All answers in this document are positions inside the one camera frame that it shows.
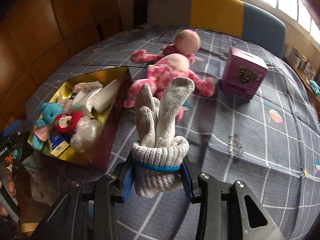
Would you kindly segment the beige cloth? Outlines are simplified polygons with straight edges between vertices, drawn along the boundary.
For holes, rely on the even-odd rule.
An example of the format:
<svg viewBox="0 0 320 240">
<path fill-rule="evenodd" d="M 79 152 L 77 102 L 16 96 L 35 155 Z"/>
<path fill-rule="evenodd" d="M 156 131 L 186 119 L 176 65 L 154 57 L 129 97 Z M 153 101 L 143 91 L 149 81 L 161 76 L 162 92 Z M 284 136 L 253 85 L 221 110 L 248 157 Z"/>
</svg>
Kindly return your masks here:
<svg viewBox="0 0 320 240">
<path fill-rule="evenodd" d="M 93 108 L 101 113 L 107 107 L 110 107 L 112 101 L 116 98 L 121 83 L 118 80 L 113 80 L 106 85 L 95 97 Z"/>
</svg>

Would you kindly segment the blue tissue pack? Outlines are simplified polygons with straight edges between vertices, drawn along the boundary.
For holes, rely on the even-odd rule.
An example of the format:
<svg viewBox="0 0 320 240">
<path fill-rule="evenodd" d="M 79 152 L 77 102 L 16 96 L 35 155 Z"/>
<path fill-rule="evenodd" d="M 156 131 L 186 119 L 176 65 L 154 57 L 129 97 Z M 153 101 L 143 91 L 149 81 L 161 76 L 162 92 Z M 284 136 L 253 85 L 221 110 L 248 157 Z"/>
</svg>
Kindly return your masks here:
<svg viewBox="0 0 320 240">
<path fill-rule="evenodd" d="M 60 156 L 67 148 L 69 148 L 69 143 L 57 131 L 50 131 L 48 141 L 50 154 L 54 157 Z"/>
</svg>

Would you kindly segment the teal plush on desk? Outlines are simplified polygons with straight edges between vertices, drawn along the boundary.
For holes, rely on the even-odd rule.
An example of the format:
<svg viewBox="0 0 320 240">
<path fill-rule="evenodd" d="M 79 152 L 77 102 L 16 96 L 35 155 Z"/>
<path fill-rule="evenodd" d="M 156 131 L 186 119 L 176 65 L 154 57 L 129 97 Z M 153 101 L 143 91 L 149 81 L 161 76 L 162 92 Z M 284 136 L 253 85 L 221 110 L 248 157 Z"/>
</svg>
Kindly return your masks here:
<svg viewBox="0 0 320 240">
<path fill-rule="evenodd" d="M 314 80 L 309 80 L 310 87 L 317 98 L 320 97 L 320 87 Z"/>
</svg>

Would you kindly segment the purple cardboard box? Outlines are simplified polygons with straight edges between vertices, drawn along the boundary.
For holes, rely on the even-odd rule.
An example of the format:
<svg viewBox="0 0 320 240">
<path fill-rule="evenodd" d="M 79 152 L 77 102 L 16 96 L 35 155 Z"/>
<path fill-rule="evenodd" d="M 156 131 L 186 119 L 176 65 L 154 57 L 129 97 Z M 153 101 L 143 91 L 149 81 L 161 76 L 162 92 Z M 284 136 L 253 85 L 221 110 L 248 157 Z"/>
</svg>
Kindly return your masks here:
<svg viewBox="0 0 320 240">
<path fill-rule="evenodd" d="M 251 100 L 267 72 L 268 67 L 262 58 L 231 47 L 221 79 L 221 89 Z"/>
</svg>

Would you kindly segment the white knit gloves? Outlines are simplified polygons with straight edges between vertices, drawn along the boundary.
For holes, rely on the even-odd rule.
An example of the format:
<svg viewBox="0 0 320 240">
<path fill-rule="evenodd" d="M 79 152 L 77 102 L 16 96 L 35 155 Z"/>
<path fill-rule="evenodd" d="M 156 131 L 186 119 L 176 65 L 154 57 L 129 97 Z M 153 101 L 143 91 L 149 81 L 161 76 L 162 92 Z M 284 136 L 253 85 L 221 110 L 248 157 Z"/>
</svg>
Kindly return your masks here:
<svg viewBox="0 0 320 240">
<path fill-rule="evenodd" d="M 139 140 L 131 147 L 138 196 L 152 198 L 159 192 L 182 187 L 178 171 L 189 151 L 189 142 L 176 136 L 175 118 L 194 88 L 191 79 L 176 77 L 168 83 L 161 99 L 157 99 L 149 84 L 141 87 L 135 102 Z"/>
</svg>

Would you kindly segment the clear plastic bag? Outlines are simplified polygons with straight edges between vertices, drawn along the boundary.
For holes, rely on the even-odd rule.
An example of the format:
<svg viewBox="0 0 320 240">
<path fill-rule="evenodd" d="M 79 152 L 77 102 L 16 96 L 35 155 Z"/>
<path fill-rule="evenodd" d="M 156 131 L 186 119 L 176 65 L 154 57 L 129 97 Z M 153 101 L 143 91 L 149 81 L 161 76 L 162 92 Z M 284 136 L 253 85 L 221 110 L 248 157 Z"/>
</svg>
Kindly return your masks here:
<svg viewBox="0 0 320 240">
<path fill-rule="evenodd" d="M 100 134 L 99 120 L 83 116 L 71 137 L 70 146 L 78 153 L 84 153 L 92 148 Z"/>
</svg>

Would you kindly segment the red strawberry sock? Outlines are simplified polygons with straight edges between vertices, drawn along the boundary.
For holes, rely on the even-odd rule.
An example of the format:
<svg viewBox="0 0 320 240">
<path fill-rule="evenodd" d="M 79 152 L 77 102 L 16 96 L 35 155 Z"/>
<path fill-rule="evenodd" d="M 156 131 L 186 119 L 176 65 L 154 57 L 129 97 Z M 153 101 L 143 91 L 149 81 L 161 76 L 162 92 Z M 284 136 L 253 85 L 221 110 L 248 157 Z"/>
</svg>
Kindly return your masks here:
<svg viewBox="0 0 320 240">
<path fill-rule="evenodd" d="M 62 113 L 56 116 L 53 122 L 54 128 L 62 134 L 74 133 L 78 122 L 83 117 L 81 111 L 76 111 L 68 115 L 67 113 Z"/>
</svg>

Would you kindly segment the wooden side desk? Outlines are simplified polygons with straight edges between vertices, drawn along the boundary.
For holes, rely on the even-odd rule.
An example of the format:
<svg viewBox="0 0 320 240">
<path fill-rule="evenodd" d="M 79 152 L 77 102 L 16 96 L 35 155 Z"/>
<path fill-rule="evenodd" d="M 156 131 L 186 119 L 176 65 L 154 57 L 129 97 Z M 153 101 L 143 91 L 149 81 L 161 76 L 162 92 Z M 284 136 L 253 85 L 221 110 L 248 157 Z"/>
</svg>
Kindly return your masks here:
<svg viewBox="0 0 320 240">
<path fill-rule="evenodd" d="M 305 75 L 301 69 L 296 68 L 292 63 L 290 63 L 287 58 L 284 57 L 283 61 L 285 63 L 287 63 L 294 70 L 294 72 L 297 74 L 297 76 L 301 80 L 303 86 L 305 87 L 305 89 L 307 91 L 309 102 L 311 103 L 313 109 L 315 110 L 316 115 L 317 115 L 317 119 L 319 120 L 319 98 L 313 92 L 313 90 L 309 84 L 308 76 Z"/>
</svg>

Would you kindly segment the white plastic packet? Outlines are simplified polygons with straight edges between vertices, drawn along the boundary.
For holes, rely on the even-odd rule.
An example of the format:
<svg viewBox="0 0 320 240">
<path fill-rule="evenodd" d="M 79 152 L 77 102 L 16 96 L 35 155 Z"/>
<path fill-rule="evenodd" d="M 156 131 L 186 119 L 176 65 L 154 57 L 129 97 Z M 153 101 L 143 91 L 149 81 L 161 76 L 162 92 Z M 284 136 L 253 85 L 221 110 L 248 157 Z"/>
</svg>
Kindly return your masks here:
<svg viewBox="0 0 320 240">
<path fill-rule="evenodd" d="M 103 89 L 99 81 L 81 82 L 75 85 L 72 93 L 70 111 L 80 111 L 83 115 L 93 118 L 92 108 L 97 94 Z"/>
</svg>

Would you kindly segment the blue elephant plush toy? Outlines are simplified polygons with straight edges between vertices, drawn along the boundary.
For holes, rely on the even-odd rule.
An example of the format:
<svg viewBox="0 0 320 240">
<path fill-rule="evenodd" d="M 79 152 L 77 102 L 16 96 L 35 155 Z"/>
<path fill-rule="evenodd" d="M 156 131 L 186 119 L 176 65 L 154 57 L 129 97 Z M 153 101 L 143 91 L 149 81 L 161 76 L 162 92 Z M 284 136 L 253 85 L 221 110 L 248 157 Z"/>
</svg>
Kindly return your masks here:
<svg viewBox="0 0 320 240">
<path fill-rule="evenodd" d="M 58 103 L 43 103 L 40 107 L 41 118 L 36 120 L 33 129 L 31 146 L 35 150 L 42 150 L 44 142 L 48 139 L 50 131 L 53 129 L 54 119 L 63 112 L 63 107 Z"/>
</svg>

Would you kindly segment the gold red storage box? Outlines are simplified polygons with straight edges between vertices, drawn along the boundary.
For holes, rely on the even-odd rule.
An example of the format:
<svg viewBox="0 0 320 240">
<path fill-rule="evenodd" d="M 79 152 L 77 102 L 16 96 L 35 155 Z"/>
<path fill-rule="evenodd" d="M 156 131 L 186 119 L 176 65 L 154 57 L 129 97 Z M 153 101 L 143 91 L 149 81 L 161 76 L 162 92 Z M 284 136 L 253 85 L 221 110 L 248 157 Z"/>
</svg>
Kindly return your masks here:
<svg viewBox="0 0 320 240">
<path fill-rule="evenodd" d="M 106 172 L 130 81 L 127 67 L 65 81 L 40 106 L 29 146 L 52 158 Z"/>
</svg>

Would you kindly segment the pink giraffe plush toy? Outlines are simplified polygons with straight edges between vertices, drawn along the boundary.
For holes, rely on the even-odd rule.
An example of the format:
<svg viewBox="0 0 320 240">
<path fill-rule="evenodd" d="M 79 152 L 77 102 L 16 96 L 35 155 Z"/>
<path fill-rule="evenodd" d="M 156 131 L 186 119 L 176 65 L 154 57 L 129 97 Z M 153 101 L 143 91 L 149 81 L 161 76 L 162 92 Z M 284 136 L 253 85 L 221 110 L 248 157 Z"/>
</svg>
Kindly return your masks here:
<svg viewBox="0 0 320 240">
<path fill-rule="evenodd" d="M 148 63 L 146 78 L 139 79 L 130 86 L 127 91 L 125 108 L 135 106 L 135 100 L 142 85 L 145 83 L 151 87 L 153 96 L 160 99 L 167 84 L 176 77 L 190 78 L 195 88 L 205 96 L 214 94 L 215 86 L 213 78 L 204 80 L 197 76 L 190 67 L 196 61 L 195 53 L 200 49 L 201 40 L 197 32 L 191 29 L 180 31 L 171 44 L 164 45 L 162 55 L 148 54 L 146 50 L 140 49 L 132 53 L 131 61 L 134 63 Z"/>
</svg>

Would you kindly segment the yellow blue grey chair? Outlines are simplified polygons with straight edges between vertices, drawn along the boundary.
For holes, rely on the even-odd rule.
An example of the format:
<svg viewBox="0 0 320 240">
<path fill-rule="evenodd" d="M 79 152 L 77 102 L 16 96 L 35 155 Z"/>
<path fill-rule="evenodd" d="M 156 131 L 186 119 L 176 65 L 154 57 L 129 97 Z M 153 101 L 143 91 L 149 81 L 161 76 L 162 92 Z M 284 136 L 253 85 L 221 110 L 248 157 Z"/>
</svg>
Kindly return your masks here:
<svg viewBox="0 0 320 240">
<path fill-rule="evenodd" d="M 285 24 L 240 0 L 149 0 L 148 23 L 191 27 L 239 37 L 282 57 Z"/>
</svg>

